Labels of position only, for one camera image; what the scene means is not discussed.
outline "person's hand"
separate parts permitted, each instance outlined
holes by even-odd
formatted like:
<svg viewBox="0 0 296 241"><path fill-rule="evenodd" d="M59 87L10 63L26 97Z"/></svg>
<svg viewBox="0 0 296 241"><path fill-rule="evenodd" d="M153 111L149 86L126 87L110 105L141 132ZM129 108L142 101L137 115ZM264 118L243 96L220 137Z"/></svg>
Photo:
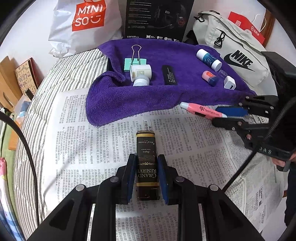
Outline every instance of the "person's hand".
<svg viewBox="0 0 296 241"><path fill-rule="evenodd" d="M296 152L294 152L293 153L293 155L291 156L291 158L290 158L290 160L291 161L296 161ZM276 164L277 166L281 166L281 167L284 167L285 166L285 162L284 161L281 161L281 160L278 160L278 159L275 159L275 158L271 158L272 159L272 162L274 163L274 164Z"/></svg>

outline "bottle label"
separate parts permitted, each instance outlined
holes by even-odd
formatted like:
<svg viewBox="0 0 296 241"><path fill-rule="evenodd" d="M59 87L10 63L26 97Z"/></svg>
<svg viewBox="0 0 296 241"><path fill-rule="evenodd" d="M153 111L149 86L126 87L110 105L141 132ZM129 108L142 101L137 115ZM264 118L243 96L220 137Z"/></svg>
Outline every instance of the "bottle label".
<svg viewBox="0 0 296 241"><path fill-rule="evenodd" d="M205 54L202 59L202 61L209 67L212 66L212 64L215 60L217 60L217 59L209 53Z"/></svg>

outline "bottle cap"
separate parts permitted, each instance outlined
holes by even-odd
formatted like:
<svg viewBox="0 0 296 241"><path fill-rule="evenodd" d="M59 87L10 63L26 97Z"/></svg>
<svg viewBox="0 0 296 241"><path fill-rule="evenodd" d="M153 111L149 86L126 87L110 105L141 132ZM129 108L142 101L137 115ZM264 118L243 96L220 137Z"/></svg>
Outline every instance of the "bottle cap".
<svg viewBox="0 0 296 241"><path fill-rule="evenodd" d="M207 51L205 51L204 49L200 49L197 51L196 57L198 57L200 60L202 60L206 54L207 54Z"/></svg>
<svg viewBox="0 0 296 241"><path fill-rule="evenodd" d="M137 80L137 79L145 79L149 83L149 78L147 76L145 76L145 75L139 75L138 77L135 78L135 80Z"/></svg>
<svg viewBox="0 0 296 241"><path fill-rule="evenodd" d="M189 104L186 103L186 102L181 102L181 103L180 103L180 107L183 108L183 109L185 109L185 110L188 109L188 106L189 106Z"/></svg>
<svg viewBox="0 0 296 241"><path fill-rule="evenodd" d="M211 66L212 70L214 70L215 72L217 72L222 66L222 62L220 60L215 60Z"/></svg>
<svg viewBox="0 0 296 241"><path fill-rule="evenodd" d="M133 86L147 86L149 85L149 79L136 79L133 83Z"/></svg>

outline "metal bolt head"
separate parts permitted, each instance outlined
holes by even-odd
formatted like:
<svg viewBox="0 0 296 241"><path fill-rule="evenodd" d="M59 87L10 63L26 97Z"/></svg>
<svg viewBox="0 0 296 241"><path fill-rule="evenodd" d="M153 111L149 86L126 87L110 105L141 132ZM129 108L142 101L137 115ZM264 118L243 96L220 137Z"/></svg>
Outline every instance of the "metal bolt head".
<svg viewBox="0 0 296 241"><path fill-rule="evenodd" d="M177 176L177 177L176 177L176 181L179 182L179 183L184 182L184 180L185 180L184 177L180 177L180 176Z"/></svg>
<svg viewBox="0 0 296 241"><path fill-rule="evenodd" d="M78 184L76 187L75 187L76 191L80 192L84 189L84 185L82 184Z"/></svg>
<svg viewBox="0 0 296 241"><path fill-rule="evenodd" d="M110 182L112 182L112 183L116 183L118 181L119 181L119 178L117 176L113 176L110 178Z"/></svg>
<svg viewBox="0 0 296 241"><path fill-rule="evenodd" d="M212 185L210 186L210 189L211 189L212 191L218 191L218 190L219 190L218 186L215 185L215 184L212 184Z"/></svg>

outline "gray nike bag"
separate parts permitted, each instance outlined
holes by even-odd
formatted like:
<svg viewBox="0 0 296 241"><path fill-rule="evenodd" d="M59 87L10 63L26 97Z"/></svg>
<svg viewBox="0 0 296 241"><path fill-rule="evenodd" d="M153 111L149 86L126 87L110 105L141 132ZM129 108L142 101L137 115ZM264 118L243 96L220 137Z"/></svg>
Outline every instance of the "gray nike bag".
<svg viewBox="0 0 296 241"><path fill-rule="evenodd" d="M200 12L193 25L199 44L210 46L250 86L256 87L270 73L259 41L216 12Z"/></svg>

